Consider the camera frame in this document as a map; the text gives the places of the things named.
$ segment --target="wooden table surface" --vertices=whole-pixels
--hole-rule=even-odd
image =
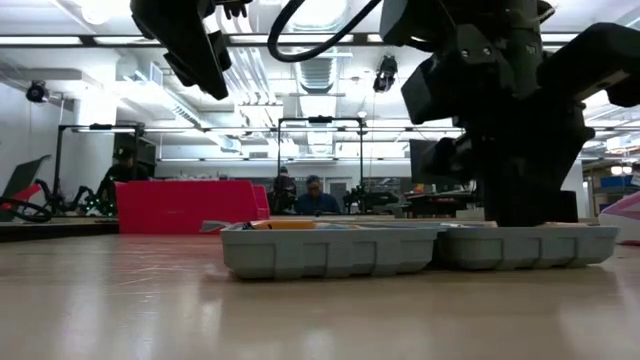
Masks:
[[[640,359],[640,248],[576,270],[238,282],[215,237],[0,244],[2,359]]]

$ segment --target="man in black shirt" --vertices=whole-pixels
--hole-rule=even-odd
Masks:
[[[285,166],[280,167],[279,175],[273,179],[273,186],[267,194],[271,212],[274,214],[286,214],[293,211],[296,202],[296,183],[289,177],[289,170]]]
[[[114,190],[113,184],[115,182],[129,182],[132,180],[149,180],[149,175],[144,167],[138,165],[136,169],[135,179],[133,177],[133,150],[127,148],[119,148],[116,151],[114,157],[118,160],[118,163],[113,165],[107,171],[104,179],[100,183],[98,189],[98,196],[102,199],[109,199],[111,196],[109,191]]]

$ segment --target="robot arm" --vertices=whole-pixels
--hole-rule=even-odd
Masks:
[[[205,34],[202,19],[215,5],[239,16],[249,2],[132,0],[131,8],[142,33],[167,47],[166,59],[183,84],[222,99],[228,95],[222,72],[231,63],[221,34]],[[318,56],[381,2],[369,1],[319,47],[283,54],[278,38],[304,3],[290,0],[269,34],[269,52],[288,63]],[[466,130],[427,150],[420,167],[476,179],[486,219],[500,226],[577,221],[575,194],[561,186],[594,136],[584,125],[581,101],[606,90],[615,105],[640,103],[640,32],[595,24],[550,55],[540,23],[553,12],[540,0],[387,0],[382,10],[385,43],[431,53],[402,89],[411,121],[452,117]]]
[[[133,20],[148,39],[157,39],[165,59],[184,86],[198,85],[222,100],[229,95],[223,72],[231,59],[220,31],[207,34],[202,20],[224,7],[227,18],[247,16],[252,0],[131,0]]]

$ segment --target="cable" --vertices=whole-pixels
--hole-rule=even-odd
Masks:
[[[298,8],[304,3],[305,0],[290,0],[287,5],[282,9],[280,15],[276,18],[276,21],[273,23],[271,27],[271,32],[269,33],[269,38],[267,40],[267,48],[269,49],[269,53],[273,56],[274,59],[284,62],[284,63],[295,63],[301,61],[307,61],[315,58],[316,56],[324,53],[329,50],[333,46],[335,46],[342,38],[350,33],[353,29],[355,29],[358,24],[362,20],[364,20],[373,9],[378,6],[382,2],[382,0],[370,0],[367,5],[365,5],[362,10],[353,18],[345,27],[343,27],[340,31],[338,31],[335,35],[331,37],[331,39],[325,41],[321,45],[311,50],[299,53],[299,54],[283,54],[278,49],[278,39],[280,35],[284,31],[284,28],[287,26],[287,23],[293,15],[298,11]]]
[[[453,16],[451,16],[451,13],[449,12],[449,9],[447,9],[447,7],[444,5],[442,0],[438,0],[438,4],[440,5],[440,8],[442,9],[442,12],[447,16],[447,19],[451,23],[452,30],[455,31],[457,25],[456,25],[456,22],[453,20]]]
[[[22,200],[0,197],[0,205],[6,205],[6,204],[12,205],[12,207],[24,207],[24,208],[33,209],[36,211],[36,215],[26,215],[23,212],[14,210],[12,208],[6,209],[6,210],[0,209],[0,211],[7,211],[11,215],[23,221],[42,224],[42,223],[51,221],[51,217],[53,216],[51,214],[51,211],[45,209],[42,206],[30,203],[30,202],[22,201]]]

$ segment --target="gray plastic tray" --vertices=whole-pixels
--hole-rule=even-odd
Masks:
[[[241,279],[343,278],[418,272],[431,262],[439,228],[221,232],[224,262]]]
[[[613,255],[618,228],[452,228],[440,234],[436,257],[466,270],[544,269],[599,264]]]

